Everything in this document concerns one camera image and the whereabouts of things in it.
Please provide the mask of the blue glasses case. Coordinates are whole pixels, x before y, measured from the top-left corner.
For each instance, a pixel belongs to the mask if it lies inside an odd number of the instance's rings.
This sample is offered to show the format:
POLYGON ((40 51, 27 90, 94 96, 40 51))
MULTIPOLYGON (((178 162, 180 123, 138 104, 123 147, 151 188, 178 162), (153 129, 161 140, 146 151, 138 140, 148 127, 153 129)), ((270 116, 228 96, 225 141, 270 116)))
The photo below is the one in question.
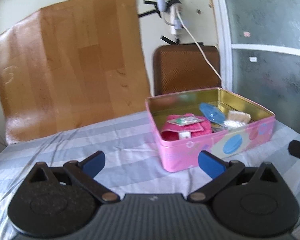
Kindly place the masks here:
POLYGON ((203 102, 199 105, 199 109, 205 118, 215 124, 222 125, 226 119, 224 113, 214 105, 203 102))

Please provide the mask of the pink knitted cloth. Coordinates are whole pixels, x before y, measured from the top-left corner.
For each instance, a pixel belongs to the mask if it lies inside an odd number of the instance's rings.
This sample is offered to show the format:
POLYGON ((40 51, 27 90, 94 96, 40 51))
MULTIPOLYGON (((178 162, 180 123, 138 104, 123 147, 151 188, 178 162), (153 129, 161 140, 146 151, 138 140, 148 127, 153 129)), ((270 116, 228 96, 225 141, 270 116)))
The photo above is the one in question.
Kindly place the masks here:
POLYGON ((167 122, 168 117, 166 118, 166 122, 164 123, 160 131, 161 137, 165 141, 176 141, 176 140, 194 138, 194 137, 199 137, 201 135, 207 135, 212 133, 211 122, 208 119, 197 124, 192 124, 188 126, 177 126, 177 125, 169 124, 167 122))

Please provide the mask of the white paper sachet packet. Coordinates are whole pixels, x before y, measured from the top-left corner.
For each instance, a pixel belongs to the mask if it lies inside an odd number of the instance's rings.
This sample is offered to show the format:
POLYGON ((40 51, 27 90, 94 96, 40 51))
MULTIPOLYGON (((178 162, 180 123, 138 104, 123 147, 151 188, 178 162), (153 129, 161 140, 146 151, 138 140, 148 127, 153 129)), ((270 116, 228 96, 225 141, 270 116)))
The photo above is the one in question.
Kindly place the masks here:
POLYGON ((206 118, 203 116, 195 115, 171 115, 168 117, 167 122, 172 125, 177 126, 188 126, 192 124, 197 124, 205 121, 206 118))

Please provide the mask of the cotton swab pack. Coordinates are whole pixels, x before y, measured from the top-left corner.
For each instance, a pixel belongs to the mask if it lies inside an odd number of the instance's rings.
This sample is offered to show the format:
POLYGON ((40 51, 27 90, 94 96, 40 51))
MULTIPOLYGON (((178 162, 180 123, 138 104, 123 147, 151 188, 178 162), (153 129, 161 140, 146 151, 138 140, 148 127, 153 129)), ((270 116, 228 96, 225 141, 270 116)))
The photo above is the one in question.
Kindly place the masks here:
POLYGON ((223 123, 223 126, 228 129, 234 129, 246 126, 251 121, 251 116, 247 113, 230 110, 223 123))

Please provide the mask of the pink tin box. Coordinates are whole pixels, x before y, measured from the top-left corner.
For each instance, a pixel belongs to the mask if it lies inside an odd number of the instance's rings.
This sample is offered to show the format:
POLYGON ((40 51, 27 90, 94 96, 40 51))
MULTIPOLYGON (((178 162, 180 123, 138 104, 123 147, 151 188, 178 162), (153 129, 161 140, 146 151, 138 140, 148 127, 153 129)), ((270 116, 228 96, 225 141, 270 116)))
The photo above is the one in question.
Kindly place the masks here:
POLYGON ((177 172, 198 166, 198 154, 206 150, 224 159, 268 142, 272 137, 275 114, 265 107, 221 88, 190 90, 148 98, 146 109, 163 168, 177 172), (170 115, 202 116, 201 103, 217 107, 222 113, 240 111, 251 116, 248 125, 236 129, 186 139, 167 139, 161 131, 170 115))

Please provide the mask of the frosted glass door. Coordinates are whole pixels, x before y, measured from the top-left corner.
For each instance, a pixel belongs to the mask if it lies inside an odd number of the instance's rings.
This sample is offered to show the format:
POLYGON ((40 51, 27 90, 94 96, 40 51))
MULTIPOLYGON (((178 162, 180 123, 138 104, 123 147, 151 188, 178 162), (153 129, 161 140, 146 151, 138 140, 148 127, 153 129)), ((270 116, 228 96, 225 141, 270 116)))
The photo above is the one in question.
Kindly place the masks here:
POLYGON ((300 133, 300 0, 212 0, 226 87, 300 133))

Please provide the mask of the brown chair backrest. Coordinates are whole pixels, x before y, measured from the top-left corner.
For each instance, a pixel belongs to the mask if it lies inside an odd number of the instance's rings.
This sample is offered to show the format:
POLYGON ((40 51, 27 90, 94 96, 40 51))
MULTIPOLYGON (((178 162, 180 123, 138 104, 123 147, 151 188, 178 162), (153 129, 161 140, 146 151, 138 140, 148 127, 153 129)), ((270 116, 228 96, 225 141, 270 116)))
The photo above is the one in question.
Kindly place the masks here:
POLYGON ((154 94, 221 87, 195 44, 160 46, 153 55, 154 94))

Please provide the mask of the wooden pattern wall sheet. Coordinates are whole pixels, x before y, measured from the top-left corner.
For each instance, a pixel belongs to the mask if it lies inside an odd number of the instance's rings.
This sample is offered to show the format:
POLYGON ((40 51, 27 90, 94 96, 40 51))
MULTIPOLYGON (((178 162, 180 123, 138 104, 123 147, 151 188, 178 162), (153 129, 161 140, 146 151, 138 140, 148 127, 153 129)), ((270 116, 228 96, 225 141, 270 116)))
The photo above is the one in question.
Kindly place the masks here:
POLYGON ((0 35, 8 144, 145 110, 137 0, 68 0, 0 35))

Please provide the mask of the striped grey bed sheet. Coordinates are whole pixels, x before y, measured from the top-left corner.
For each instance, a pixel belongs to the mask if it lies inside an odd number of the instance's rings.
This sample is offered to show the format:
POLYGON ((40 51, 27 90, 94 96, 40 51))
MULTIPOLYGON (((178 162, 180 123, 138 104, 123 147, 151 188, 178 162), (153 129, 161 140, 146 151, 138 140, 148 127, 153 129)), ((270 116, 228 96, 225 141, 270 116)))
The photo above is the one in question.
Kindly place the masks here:
MULTIPOLYGON (((273 163, 300 205, 300 159, 288 152, 289 142, 293 140, 300 141, 300 135, 275 122, 269 142, 234 158, 252 167, 265 161, 273 163)), ((7 207, 35 163, 43 161, 49 166, 62 166, 69 160, 83 160, 96 151, 106 155, 105 168, 97 175, 97 181, 120 196, 126 193, 187 195, 210 181, 207 174, 193 165, 179 172, 167 172, 162 167, 146 112, 9 145, 0 153, 0 239, 12 239, 15 235, 7 207)))

